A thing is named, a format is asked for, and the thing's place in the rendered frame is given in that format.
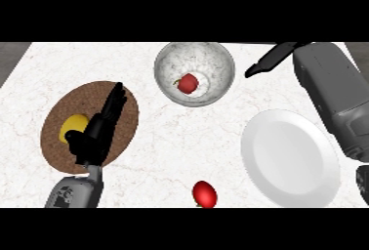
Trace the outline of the red bell pepper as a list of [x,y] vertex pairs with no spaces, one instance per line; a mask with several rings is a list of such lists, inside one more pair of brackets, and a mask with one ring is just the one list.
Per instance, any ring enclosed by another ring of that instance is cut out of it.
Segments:
[[174,81],[174,85],[181,93],[191,94],[199,86],[197,78],[193,74],[187,73],[180,79]]

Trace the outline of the grey marble bowl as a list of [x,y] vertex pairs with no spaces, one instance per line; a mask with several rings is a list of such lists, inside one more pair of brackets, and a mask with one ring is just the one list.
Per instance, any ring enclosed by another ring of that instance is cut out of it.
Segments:
[[[177,88],[185,74],[199,82],[190,94]],[[216,42],[171,42],[160,49],[153,61],[153,79],[177,104],[190,107],[212,104],[225,94],[233,78],[233,57]]]

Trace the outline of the white plate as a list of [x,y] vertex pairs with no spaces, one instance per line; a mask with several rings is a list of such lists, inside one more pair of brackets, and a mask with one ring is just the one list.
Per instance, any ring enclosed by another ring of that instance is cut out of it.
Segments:
[[337,194],[339,167],[332,144],[296,113],[271,109],[249,120],[240,155],[250,181],[281,207],[324,207]]

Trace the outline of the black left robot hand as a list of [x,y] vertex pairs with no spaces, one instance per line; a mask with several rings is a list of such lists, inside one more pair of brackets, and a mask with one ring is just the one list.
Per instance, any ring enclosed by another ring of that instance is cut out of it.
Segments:
[[109,92],[98,113],[95,113],[82,132],[69,130],[64,139],[69,151],[76,156],[79,165],[100,166],[109,153],[115,125],[126,102],[122,83],[118,82]]

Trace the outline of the yellow fruit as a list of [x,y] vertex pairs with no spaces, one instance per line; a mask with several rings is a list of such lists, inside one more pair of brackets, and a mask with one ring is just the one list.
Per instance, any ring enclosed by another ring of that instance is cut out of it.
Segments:
[[90,123],[90,119],[84,114],[72,114],[64,120],[59,130],[59,141],[66,144],[64,134],[69,130],[82,132]]

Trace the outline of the red oval tomato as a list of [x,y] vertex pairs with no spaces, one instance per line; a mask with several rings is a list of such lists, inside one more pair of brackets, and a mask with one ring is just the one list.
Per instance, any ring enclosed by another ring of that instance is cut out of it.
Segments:
[[216,202],[215,189],[205,181],[197,181],[191,189],[193,199],[202,208],[214,208]]

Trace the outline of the round brown woven placemat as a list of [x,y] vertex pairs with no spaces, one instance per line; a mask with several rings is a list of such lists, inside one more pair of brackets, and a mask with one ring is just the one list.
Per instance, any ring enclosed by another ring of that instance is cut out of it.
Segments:
[[[39,133],[41,154],[48,165],[67,174],[85,174],[87,170],[75,164],[69,146],[59,141],[59,131],[64,120],[73,114],[87,118],[100,112],[107,94],[115,86],[110,81],[94,81],[75,88],[59,100],[44,119]],[[132,93],[125,89],[126,102],[115,126],[112,145],[101,166],[106,166],[125,150],[138,126],[138,105]]]

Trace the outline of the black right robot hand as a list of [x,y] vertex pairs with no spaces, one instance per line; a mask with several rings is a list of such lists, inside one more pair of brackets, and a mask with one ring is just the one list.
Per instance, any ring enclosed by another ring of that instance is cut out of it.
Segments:
[[258,73],[270,72],[286,57],[292,54],[293,50],[308,45],[308,42],[280,42],[267,51],[258,61],[250,65],[245,71],[245,77],[249,78]]

